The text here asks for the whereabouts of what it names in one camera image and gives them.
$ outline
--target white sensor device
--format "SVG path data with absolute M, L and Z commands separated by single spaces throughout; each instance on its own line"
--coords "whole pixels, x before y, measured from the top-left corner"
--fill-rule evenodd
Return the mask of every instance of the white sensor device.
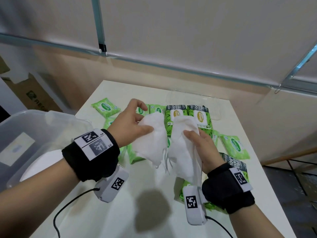
M 208 202 L 201 188 L 190 185 L 183 187 L 184 203 L 187 221 L 190 225 L 200 226 L 207 222 L 204 203 Z
M 115 172 L 110 177 L 102 178 L 96 183 L 95 188 L 100 189 L 94 191 L 96 196 L 106 203 L 113 201 L 128 177 L 129 173 L 121 165 L 117 165 Z

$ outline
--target wall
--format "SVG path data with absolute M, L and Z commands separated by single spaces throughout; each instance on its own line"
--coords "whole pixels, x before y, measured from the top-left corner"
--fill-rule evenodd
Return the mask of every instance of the wall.
M 22 53 L 28 59 L 28 65 L 73 111 L 84 104 L 102 80 L 161 89 L 177 88 L 230 100 L 259 160 L 316 145 L 317 98 L 314 96 L 286 91 L 274 94 L 274 90 L 266 87 L 51 47 L 34 46 L 25 50 Z

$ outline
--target cable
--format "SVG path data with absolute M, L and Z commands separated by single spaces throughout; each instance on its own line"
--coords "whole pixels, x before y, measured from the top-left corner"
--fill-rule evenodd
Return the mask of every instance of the cable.
M 229 232 L 222 224 L 220 224 L 218 221 L 216 221 L 215 219 L 213 219 L 213 218 L 211 218 L 211 217 L 209 217 L 209 216 L 205 216 L 205 217 L 206 217 L 206 219 L 215 221 L 218 225 L 220 225 L 220 226 L 229 234 L 229 236 L 230 236 L 231 238 L 233 238 L 233 236 L 230 234 L 230 232 Z
M 70 203 L 72 203 L 74 200 L 78 199 L 79 197 L 83 196 L 84 194 L 90 192 L 90 191 L 95 191 L 95 190 L 100 190 L 100 188 L 93 188 L 90 190 L 85 191 L 84 193 L 81 193 L 79 196 L 76 196 L 75 198 L 73 198 L 70 202 L 68 202 L 63 208 L 60 209 L 60 211 L 55 215 L 54 220 L 53 220 L 53 226 L 57 232 L 58 238 L 61 238 L 61 234 L 59 233 L 59 230 L 56 226 L 56 218 L 57 216 L 60 214 L 60 212 L 62 212 L 67 206 L 69 206 Z

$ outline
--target floor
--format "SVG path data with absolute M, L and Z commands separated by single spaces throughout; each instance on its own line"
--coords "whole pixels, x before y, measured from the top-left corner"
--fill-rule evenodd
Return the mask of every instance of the floor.
M 266 167 L 264 171 L 296 237 L 317 238 L 317 204 L 310 202 L 315 197 L 305 195 L 293 172 Z M 317 193 L 317 176 L 300 175 L 299 179 L 308 194 Z

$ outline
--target wrist band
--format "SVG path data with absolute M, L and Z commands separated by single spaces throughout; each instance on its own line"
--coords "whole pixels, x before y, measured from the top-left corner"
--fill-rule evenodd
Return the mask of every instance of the wrist band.
M 114 173 L 120 150 L 107 130 L 94 129 L 75 138 L 62 153 L 78 179 L 98 181 Z
M 228 214 L 255 204 L 251 185 L 242 172 L 225 163 L 208 173 L 202 185 L 205 198 Z

